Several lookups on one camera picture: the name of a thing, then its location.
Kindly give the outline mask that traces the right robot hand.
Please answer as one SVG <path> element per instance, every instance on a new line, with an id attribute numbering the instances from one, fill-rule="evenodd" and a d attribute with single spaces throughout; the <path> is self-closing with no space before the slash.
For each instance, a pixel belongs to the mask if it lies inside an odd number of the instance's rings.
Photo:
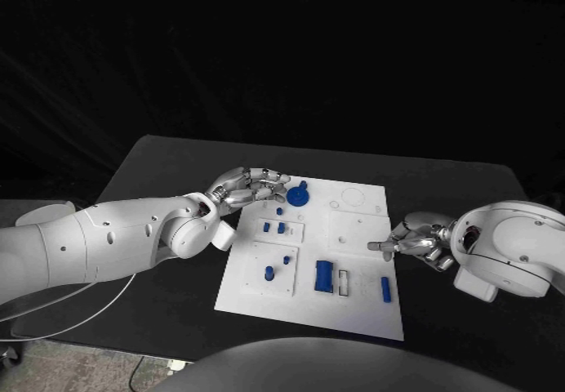
<path id="1" fill-rule="evenodd" d="M 385 241 L 367 242 L 367 249 L 380 252 L 385 261 L 390 261 L 396 254 L 409 255 L 435 271 L 444 272 L 455 262 L 450 247 L 455 223 L 454 218 L 439 213 L 412 212 Z"/>

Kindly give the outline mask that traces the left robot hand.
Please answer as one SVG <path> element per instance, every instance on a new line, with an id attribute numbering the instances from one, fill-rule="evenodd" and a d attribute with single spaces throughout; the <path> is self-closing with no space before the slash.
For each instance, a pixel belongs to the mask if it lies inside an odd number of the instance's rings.
<path id="1" fill-rule="evenodd" d="M 216 178 L 205 194 L 220 216 L 226 216 L 255 202 L 282 203 L 290 181 L 291 177 L 278 171 L 238 167 Z"/>

